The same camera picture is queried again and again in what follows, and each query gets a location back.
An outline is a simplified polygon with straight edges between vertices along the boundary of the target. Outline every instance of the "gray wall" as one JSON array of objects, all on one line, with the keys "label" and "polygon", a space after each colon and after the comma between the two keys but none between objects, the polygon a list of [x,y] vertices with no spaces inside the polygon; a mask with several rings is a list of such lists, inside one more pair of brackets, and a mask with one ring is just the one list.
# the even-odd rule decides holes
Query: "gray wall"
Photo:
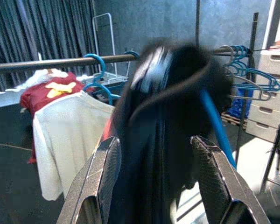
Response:
[{"label": "gray wall", "polygon": [[[259,12],[255,49],[262,47],[271,0],[201,0],[200,43],[249,46],[252,17]],[[196,0],[95,0],[96,14],[113,16],[116,53],[141,52],[150,38],[195,39]],[[111,53],[107,20],[98,21],[101,55]],[[255,55],[256,64],[259,53]],[[126,64],[120,66],[125,71]]]}]

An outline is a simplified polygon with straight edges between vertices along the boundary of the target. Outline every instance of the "wooden pallet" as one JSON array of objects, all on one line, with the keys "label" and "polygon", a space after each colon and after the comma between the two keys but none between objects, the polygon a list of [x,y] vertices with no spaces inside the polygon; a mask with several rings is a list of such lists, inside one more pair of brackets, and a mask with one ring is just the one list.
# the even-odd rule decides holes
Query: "wooden pallet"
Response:
[{"label": "wooden pallet", "polygon": [[[222,121],[224,121],[224,122],[230,123],[230,124],[232,124],[232,125],[237,125],[237,126],[239,126],[239,124],[240,124],[240,122],[241,122],[240,119],[235,118],[235,117],[233,117],[233,116],[231,116],[231,115],[229,115],[229,114],[227,114],[227,113],[225,113],[225,112],[223,112],[223,113],[221,114],[221,119],[222,119]],[[246,127],[247,127],[247,119],[244,120],[244,126],[243,126],[243,128],[246,129]]]}]

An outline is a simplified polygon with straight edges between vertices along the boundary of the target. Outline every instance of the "white t-shirt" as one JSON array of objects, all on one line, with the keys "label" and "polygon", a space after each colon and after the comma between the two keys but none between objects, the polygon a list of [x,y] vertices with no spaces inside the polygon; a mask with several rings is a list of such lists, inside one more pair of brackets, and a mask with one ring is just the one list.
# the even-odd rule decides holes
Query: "white t-shirt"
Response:
[{"label": "white t-shirt", "polygon": [[84,91],[59,98],[35,113],[33,136],[42,196],[56,200],[95,150],[113,110]]}]

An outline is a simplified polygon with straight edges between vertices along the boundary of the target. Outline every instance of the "gray curtain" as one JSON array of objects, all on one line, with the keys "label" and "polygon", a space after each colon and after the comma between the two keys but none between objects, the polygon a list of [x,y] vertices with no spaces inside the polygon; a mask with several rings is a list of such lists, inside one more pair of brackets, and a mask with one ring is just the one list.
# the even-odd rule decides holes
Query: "gray curtain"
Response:
[{"label": "gray curtain", "polygon": [[[94,52],[91,0],[0,0],[0,63],[77,58]],[[65,68],[76,75],[89,67]],[[32,72],[0,74],[0,91]]]}]

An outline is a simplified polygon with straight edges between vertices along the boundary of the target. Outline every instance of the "dark floor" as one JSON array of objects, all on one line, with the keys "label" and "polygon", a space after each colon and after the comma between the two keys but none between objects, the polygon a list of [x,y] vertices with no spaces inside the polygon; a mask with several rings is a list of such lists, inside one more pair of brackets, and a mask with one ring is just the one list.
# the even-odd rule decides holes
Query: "dark floor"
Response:
[{"label": "dark floor", "polygon": [[[20,114],[19,105],[0,108],[0,143],[32,148],[31,117]],[[231,147],[235,149],[238,127],[225,124]],[[241,145],[253,137],[243,132]],[[42,198],[37,168],[28,165],[30,151],[0,146],[0,223],[56,223],[63,197],[56,201]]]}]

